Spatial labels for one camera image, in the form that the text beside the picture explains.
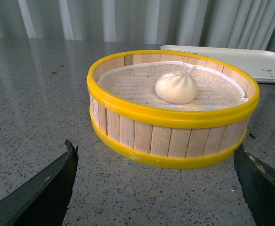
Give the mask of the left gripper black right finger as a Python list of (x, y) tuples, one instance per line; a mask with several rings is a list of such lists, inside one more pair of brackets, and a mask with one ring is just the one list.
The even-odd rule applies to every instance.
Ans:
[(243, 197), (258, 226), (275, 226), (275, 169), (255, 158), (240, 145), (234, 166)]

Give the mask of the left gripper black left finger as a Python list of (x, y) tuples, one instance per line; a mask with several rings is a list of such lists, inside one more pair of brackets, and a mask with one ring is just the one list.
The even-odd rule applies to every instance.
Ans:
[(60, 226), (69, 205), (78, 166), (78, 147), (66, 152), (0, 200), (0, 226)]

